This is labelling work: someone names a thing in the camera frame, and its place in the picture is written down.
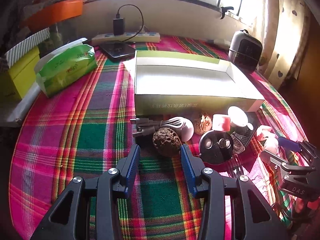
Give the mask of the right hand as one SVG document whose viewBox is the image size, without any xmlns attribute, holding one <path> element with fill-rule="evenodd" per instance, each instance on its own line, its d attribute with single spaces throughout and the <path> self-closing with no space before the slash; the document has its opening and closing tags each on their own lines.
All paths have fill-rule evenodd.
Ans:
<svg viewBox="0 0 320 240">
<path fill-rule="evenodd" d="M 317 198 L 315 201 L 306 201 L 304 199 L 300 199 L 298 197 L 293 197 L 293 200 L 295 201 L 294 203 L 294 213 L 301 213 L 305 209 L 310 209 L 310 210 L 317 210 L 319 208 L 319 198 Z"/>
</svg>

